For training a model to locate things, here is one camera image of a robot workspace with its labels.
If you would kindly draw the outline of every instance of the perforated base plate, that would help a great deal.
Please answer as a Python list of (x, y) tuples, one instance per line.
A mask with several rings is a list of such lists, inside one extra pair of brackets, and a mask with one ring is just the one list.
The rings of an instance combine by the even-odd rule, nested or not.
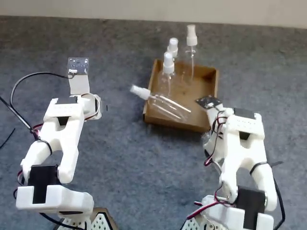
[(197, 222), (195, 218), (187, 220), (180, 230), (226, 230), (222, 225), (215, 223), (214, 221), (201, 221)]
[(203, 230), (198, 225), (195, 218), (187, 220), (184, 225), (182, 226), (181, 230)]
[[(62, 221), (64, 224), (71, 226), (78, 226), (84, 229), (84, 223), (74, 223), (68, 219)], [(87, 228), (87, 230), (118, 230), (116, 223), (110, 216), (106, 208), (94, 208), (93, 215), (91, 216), (92, 226)], [(54, 230), (69, 230), (62, 226), (56, 226)]]

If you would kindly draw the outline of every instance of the clear plastic tube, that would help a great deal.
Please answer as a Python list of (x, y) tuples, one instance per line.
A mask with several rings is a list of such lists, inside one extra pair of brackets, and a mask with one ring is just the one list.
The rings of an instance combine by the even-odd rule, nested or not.
[(149, 96), (148, 104), (172, 120), (186, 121), (191, 110), (159, 94)]

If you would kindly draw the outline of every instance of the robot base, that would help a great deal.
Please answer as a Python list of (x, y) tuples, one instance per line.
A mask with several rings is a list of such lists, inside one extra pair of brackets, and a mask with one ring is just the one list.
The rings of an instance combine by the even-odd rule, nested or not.
[[(61, 219), (61, 222), (71, 226), (76, 226), (74, 223), (70, 223), (70, 220), (68, 219)], [(91, 223), (92, 227), (87, 228), (88, 230), (118, 230), (115, 221), (106, 208), (94, 208), (91, 216)], [(68, 228), (57, 225), (54, 230), (68, 230)]]

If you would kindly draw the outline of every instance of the cable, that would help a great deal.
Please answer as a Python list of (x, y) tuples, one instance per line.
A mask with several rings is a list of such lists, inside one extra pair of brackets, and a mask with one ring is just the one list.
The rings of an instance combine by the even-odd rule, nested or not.
[(0, 101), (2, 101), (2, 103), (8, 107), (8, 109), (28, 128), (31, 129), (30, 124), (22, 117), (19, 115), (19, 113), (12, 108), (1, 96), (0, 96)]
[(275, 178), (273, 177), (274, 179), (274, 184), (275, 184), (275, 189), (276, 189), (276, 193), (277, 193), (277, 196), (278, 196), (278, 201), (279, 201), (279, 206), (280, 206), (280, 210), (282, 212), (282, 219), (279, 221), (279, 223), (274, 227), (273, 230), (278, 230), (280, 228), (280, 226), (284, 223), (284, 221), (286, 220), (286, 212), (284, 210), (284, 206), (283, 206), (283, 198), (282, 198), (282, 194), (280, 193), (280, 190), (279, 190), (279, 187), (278, 187), (278, 184), (275, 180)]
[(218, 138), (223, 139), (222, 137), (219, 136), (219, 134), (223, 134), (223, 133), (220, 133), (220, 132), (219, 132), (219, 129), (220, 129), (220, 127), (221, 127), (222, 125), (226, 124), (226, 121), (220, 123), (220, 122), (219, 122), (219, 119), (220, 119), (220, 118), (223, 118), (223, 119), (227, 120), (228, 117), (227, 117), (227, 116), (219, 116), (219, 114), (222, 113), (222, 112), (224, 112), (224, 110), (219, 111), (219, 112), (217, 113), (216, 119), (213, 121), (211, 136), (212, 136), (212, 134), (213, 134), (213, 132), (214, 132), (214, 133), (216, 133), (216, 138), (215, 138), (215, 143), (214, 143), (213, 151), (212, 151), (211, 155), (209, 155), (209, 157), (205, 160), (204, 166), (208, 166), (208, 165), (210, 165), (210, 164), (213, 162), (212, 156), (213, 156), (213, 154), (214, 154), (214, 152), (215, 152), (215, 149), (216, 149), (217, 139), (218, 139)]
[(75, 227), (75, 226), (71, 226), (71, 225), (67, 225), (67, 224), (63, 224), (62, 222), (59, 222), (53, 218), (51, 218), (50, 216), (46, 215), (45, 213), (40, 213), (40, 215), (42, 215), (44, 218), (46, 218), (47, 220), (49, 220), (50, 222), (54, 223), (54, 224), (57, 224), (57, 225), (60, 225), (62, 227), (65, 227), (65, 228), (68, 228), (68, 229), (75, 229), (75, 230), (86, 230), (87, 229), (87, 225), (86, 225), (86, 222), (84, 222), (84, 229), (83, 228), (80, 228), (80, 227)]
[(2, 97), (0, 97), (0, 100), (8, 107), (9, 110), (11, 110), (11, 112), (13, 112), (15, 114), (15, 116), (17, 116), (17, 118), (30, 130), (30, 132), (33, 134), (34, 139), (37, 138), (37, 134), (36, 132), (33, 130), (32, 126), (30, 125), (29, 122), (26, 121), (26, 119), (21, 116), (21, 114), (15, 109), (14, 104), (13, 104), (13, 99), (14, 99), (14, 94), (16, 91), (17, 86), (24, 81), (27, 78), (30, 78), (32, 76), (36, 76), (36, 75), (52, 75), (52, 76), (56, 76), (56, 77), (60, 77), (60, 78), (66, 78), (66, 79), (72, 79), (75, 75), (72, 75), (72, 77), (65, 77), (63, 75), (59, 75), (56, 73), (51, 73), (51, 72), (36, 72), (36, 73), (31, 73), (29, 75), (26, 75), (22, 78), (20, 78), (14, 85), (12, 91), (11, 91), (11, 95), (10, 95), (10, 104), (8, 104)]
[[(260, 165), (263, 165), (263, 164), (268, 164), (266, 161), (264, 162), (259, 162), (257, 164), (255, 164), (252, 169), (250, 170), (249, 174), (252, 175), (252, 173), (255, 171), (256, 167), (257, 166), (260, 166)], [(285, 210), (284, 210), (284, 206), (283, 206), (283, 198), (282, 198), (282, 194), (280, 193), (280, 190), (279, 190), (279, 187), (278, 187), (278, 184), (275, 180), (275, 177), (273, 176), (273, 180), (274, 180), (274, 185), (275, 185), (275, 190), (276, 190), (276, 194), (277, 194), (277, 197), (278, 197), (278, 201), (279, 201), (279, 206), (280, 206), (280, 210), (281, 210), (281, 213), (282, 213), (282, 219), (278, 222), (278, 224), (273, 228), (273, 230), (278, 230), (280, 228), (280, 226), (284, 223), (284, 221), (286, 220), (286, 213), (285, 213)]]
[(100, 110), (100, 101), (99, 101), (99, 99), (98, 99), (94, 94), (92, 94), (92, 93), (85, 93), (85, 94), (82, 94), (81, 97), (83, 97), (84, 95), (91, 95), (91, 96), (94, 98), (95, 103), (97, 102), (97, 104), (98, 104), (96, 111), (95, 111), (92, 115), (90, 115), (90, 116), (88, 116), (87, 118), (84, 119), (84, 120), (86, 121), (86, 120), (88, 120), (88, 119), (90, 119), (90, 118), (92, 118), (92, 117), (94, 117), (94, 116), (96, 116), (96, 115), (98, 114), (98, 112), (99, 112), (99, 110)]
[(15, 132), (15, 128), (14, 128), (13, 131), (9, 134), (9, 136), (6, 138), (6, 140), (1, 144), (0, 149), (2, 149), (2, 147), (6, 144), (6, 142), (8, 142), (8, 140), (11, 138), (11, 136), (13, 135), (14, 132)]
[(221, 184), (220, 187), (218, 187), (218, 189), (214, 192), (214, 199), (216, 200), (216, 202), (218, 202), (221, 205), (224, 205), (227, 207), (227, 205), (232, 206), (234, 203), (230, 203), (227, 200), (220, 200), (219, 198), (217, 198), (217, 192), (223, 187), (223, 183)]
[(13, 106), (13, 100), (14, 100), (14, 93), (15, 93), (15, 90), (16, 90), (17, 86), (18, 86), (22, 81), (24, 81), (25, 79), (30, 78), (30, 77), (33, 77), (33, 76), (36, 76), (36, 75), (52, 75), (52, 76), (56, 76), (56, 77), (59, 77), (59, 78), (66, 78), (66, 79), (72, 79), (72, 78), (74, 78), (74, 76), (75, 76), (75, 75), (72, 75), (72, 77), (66, 77), (66, 76), (63, 76), (63, 75), (60, 75), (60, 74), (56, 74), (56, 73), (51, 73), (51, 72), (36, 72), (36, 73), (28, 74), (28, 75), (26, 75), (26, 76), (20, 78), (20, 79), (15, 83), (15, 85), (13, 86), (12, 91), (11, 91), (10, 106), (11, 106), (12, 108), (14, 108), (14, 106)]
[(15, 198), (15, 200), (17, 199), (16, 197), (16, 192), (17, 192), (18, 188), (16, 188), (14, 191), (13, 191), (13, 197)]
[(199, 209), (197, 209), (196, 211), (192, 212), (190, 215), (188, 215), (187, 219), (192, 219), (192, 218), (196, 217), (198, 214), (200, 214), (201, 212), (203, 212), (204, 210), (206, 210), (207, 208), (213, 207), (215, 205), (218, 205), (218, 202), (214, 202), (212, 204), (202, 206)]

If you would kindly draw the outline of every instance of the black wire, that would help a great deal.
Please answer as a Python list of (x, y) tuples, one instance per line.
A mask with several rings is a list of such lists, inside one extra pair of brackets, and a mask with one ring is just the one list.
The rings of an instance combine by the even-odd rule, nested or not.
[(86, 222), (84, 223), (85, 227), (83, 229), (83, 228), (79, 228), (79, 227), (63, 224), (62, 222), (59, 222), (59, 221), (51, 218), (50, 216), (47, 216), (45, 213), (40, 213), (40, 215), (42, 215), (44, 218), (46, 218), (47, 220), (51, 221), (52, 223), (60, 225), (60, 226), (65, 227), (65, 228), (68, 228), (68, 229), (75, 229), (75, 230), (86, 230), (87, 229)]
[(33, 77), (33, 76), (36, 76), (36, 75), (52, 75), (52, 76), (56, 76), (56, 77), (59, 77), (59, 78), (66, 78), (66, 79), (72, 79), (75, 75), (73, 75), (71, 78), (70, 77), (66, 77), (66, 76), (63, 76), (63, 75), (60, 75), (60, 74), (56, 74), (56, 73), (51, 73), (51, 72), (36, 72), (36, 73), (31, 73), (31, 74), (28, 74), (22, 78), (20, 78), (14, 85), (14, 87), (12, 88), (12, 91), (11, 91), (11, 96), (10, 96), (10, 106), (14, 108), (13, 106), (13, 100), (14, 100), (14, 93), (15, 93), (15, 90), (17, 88), (17, 86), (22, 82), (24, 81), (25, 79), (27, 78), (30, 78), (30, 77)]
[(16, 188), (14, 191), (13, 191), (13, 197), (15, 198), (15, 200), (16, 200), (16, 192), (17, 192), (17, 190), (18, 190), (18, 188)]
[(8, 107), (8, 109), (28, 128), (31, 129), (30, 124), (22, 117), (19, 115), (19, 113), (12, 108), (1, 96), (0, 96), (0, 101), (2, 101), (2, 103)]
[(284, 223), (284, 221), (286, 220), (286, 212), (284, 210), (284, 206), (283, 206), (283, 198), (282, 198), (282, 194), (280, 193), (280, 190), (279, 190), (279, 187), (278, 187), (278, 184), (275, 180), (275, 178), (273, 177), (274, 179), (274, 184), (275, 184), (275, 189), (276, 189), (276, 193), (277, 193), (277, 196), (278, 196), (278, 201), (279, 201), (279, 206), (280, 206), (280, 210), (282, 212), (282, 219), (281, 221), (279, 221), (279, 223), (273, 228), (273, 230), (278, 230), (280, 228), (280, 226)]
[(6, 140), (1, 144), (0, 149), (2, 149), (2, 147), (6, 144), (6, 142), (8, 142), (8, 140), (11, 138), (11, 136), (13, 135), (14, 132), (15, 132), (15, 128), (14, 128), (13, 131), (9, 134), (9, 136), (6, 138)]
[(20, 78), (14, 85), (14, 87), (12, 88), (11, 91), (11, 95), (10, 95), (10, 104), (8, 105), (6, 103), (6, 101), (0, 97), (0, 100), (18, 117), (19, 120), (21, 120), (21, 122), (30, 130), (30, 132), (33, 134), (34, 139), (37, 140), (37, 134), (35, 133), (35, 131), (33, 130), (32, 126), (30, 125), (29, 122), (26, 121), (26, 119), (15, 109), (14, 104), (13, 104), (13, 100), (14, 100), (14, 94), (16, 91), (17, 86), (24, 81), (27, 78), (30, 78), (32, 76), (36, 76), (36, 75), (52, 75), (52, 76), (56, 76), (56, 77), (60, 77), (60, 78), (66, 78), (66, 79), (72, 79), (75, 75), (72, 75), (72, 77), (65, 77), (63, 75), (60, 74), (56, 74), (56, 73), (51, 73), (51, 72), (36, 72), (36, 73), (31, 73), (28, 74), (22, 78)]

